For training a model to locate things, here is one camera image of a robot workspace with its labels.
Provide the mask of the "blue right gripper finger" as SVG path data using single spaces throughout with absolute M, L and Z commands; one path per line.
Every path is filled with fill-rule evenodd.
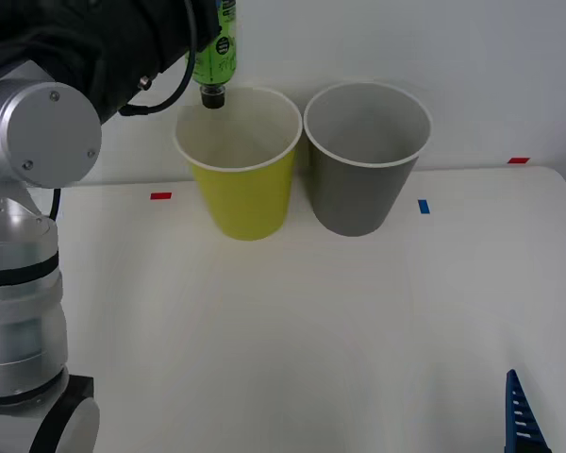
M 505 453 L 550 453 L 514 369 L 507 372 Z

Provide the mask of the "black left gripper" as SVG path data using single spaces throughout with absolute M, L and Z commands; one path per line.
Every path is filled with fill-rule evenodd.
M 191 46 L 191 28 L 184 1 L 141 0 L 138 6 L 156 40 L 160 67 L 170 67 Z M 192 0 L 197 49 L 205 50 L 217 37 L 217 2 Z

